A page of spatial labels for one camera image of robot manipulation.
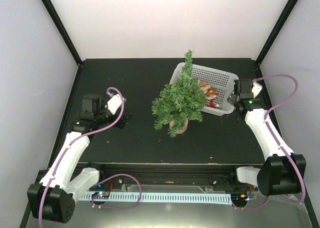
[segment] white plastic basket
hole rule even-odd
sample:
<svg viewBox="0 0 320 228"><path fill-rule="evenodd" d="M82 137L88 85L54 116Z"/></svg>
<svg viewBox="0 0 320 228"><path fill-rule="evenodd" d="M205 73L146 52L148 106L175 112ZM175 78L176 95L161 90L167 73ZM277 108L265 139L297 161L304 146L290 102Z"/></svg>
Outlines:
<svg viewBox="0 0 320 228"><path fill-rule="evenodd" d="M184 62L177 65L170 84L173 84L179 78ZM239 79L239 77L233 73L221 71L214 68L203 67L200 65L193 65L192 76L199 79L199 81L207 82L211 87L214 87L219 96L217 96L213 103L216 108L204 107L203 112L214 114L217 116L222 116L223 114L230 114L234 110L234 106L227 102L228 96L234 90L234 80Z"/></svg>

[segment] artificial christmas tree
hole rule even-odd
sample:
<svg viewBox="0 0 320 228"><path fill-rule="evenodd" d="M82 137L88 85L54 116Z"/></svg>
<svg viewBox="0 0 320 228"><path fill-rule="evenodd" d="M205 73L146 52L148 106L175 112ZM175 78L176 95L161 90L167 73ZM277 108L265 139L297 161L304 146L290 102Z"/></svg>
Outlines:
<svg viewBox="0 0 320 228"><path fill-rule="evenodd" d="M158 116L154 127L159 130L170 124L169 134L175 137L184 132L188 120L202 121L201 110L206 104L206 96L199 87L197 78L192 77L192 51L185 54L185 65L179 79L174 84L165 85L160 98L152 102L153 114Z"/></svg>

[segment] metal floor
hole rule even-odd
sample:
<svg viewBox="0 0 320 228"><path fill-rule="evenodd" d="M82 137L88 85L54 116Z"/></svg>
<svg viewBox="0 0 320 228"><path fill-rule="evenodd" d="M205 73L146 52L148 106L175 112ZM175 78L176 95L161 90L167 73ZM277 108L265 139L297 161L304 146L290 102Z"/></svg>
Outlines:
<svg viewBox="0 0 320 228"><path fill-rule="evenodd" d="M180 188L182 193L188 188ZM249 201L248 207L264 201L258 197ZM113 206L130 206L132 203L109 203ZM52 222L44 222L49 227ZM32 216L27 228L38 228L38 220ZM280 196L273 196L269 203L255 211L235 210L229 205L140 203L126 210L92 208L90 202L79 201L72 219L55 228L311 228L303 204L292 205Z"/></svg>

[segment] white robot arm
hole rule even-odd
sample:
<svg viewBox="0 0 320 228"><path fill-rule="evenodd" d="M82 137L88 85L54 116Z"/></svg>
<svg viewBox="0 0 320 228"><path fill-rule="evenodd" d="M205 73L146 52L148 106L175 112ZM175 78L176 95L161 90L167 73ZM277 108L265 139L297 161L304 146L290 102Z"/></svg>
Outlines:
<svg viewBox="0 0 320 228"><path fill-rule="evenodd" d="M72 181L72 174L84 150L88 147L93 135L83 136L97 130L99 126L115 120L116 112L121 107L119 95L113 96L105 103L99 95L85 95L82 100L82 110L70 126L65 142L55 162L39 184L31 184L27 196L33 217L39 217L42 194L48 187L44 201L42 217L44 220L67 223L74 212L77 201L94 184L99 182L100 171L94 168L84 168ZM123 128L127 122L123 115L116 126Z"/></svg>
<svg viewBox="0 0 320 228"><path fill-rule="evenodd" d="M293 158L302 177L306 160L303 155L295 155L283 141L269 115L266 116L267 111L263 109L261 101L256 99L262 89L261 85L252 83L250 79L242 79L235 81L234 88L230 101L253 131L265 160L261 168L238 167L236 170L238 181L258 187L265 196L300 192L297 175L280 147Z"/></svg>

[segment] black tabletop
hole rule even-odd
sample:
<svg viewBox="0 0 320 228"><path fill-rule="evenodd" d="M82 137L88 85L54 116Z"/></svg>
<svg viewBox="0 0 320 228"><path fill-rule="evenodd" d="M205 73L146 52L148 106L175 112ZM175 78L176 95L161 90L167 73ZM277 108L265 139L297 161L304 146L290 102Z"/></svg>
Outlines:
<svg viewBox="0 0 320 228"><path fill-rule="evenodd" d="M81 108L82 98L118 88L127 99L125 113L133 114L122 129L96 134L80 162L170 163L170 164L262 164L263 153L244 121L236 114L215 116L203 113L203 121L190 121L187 131L171 138L168 128L154 129L152 101L169 83L183 58L87 59L71 104L69 124ZM249 58L195 58L194 64L255 78Z"/></svg>

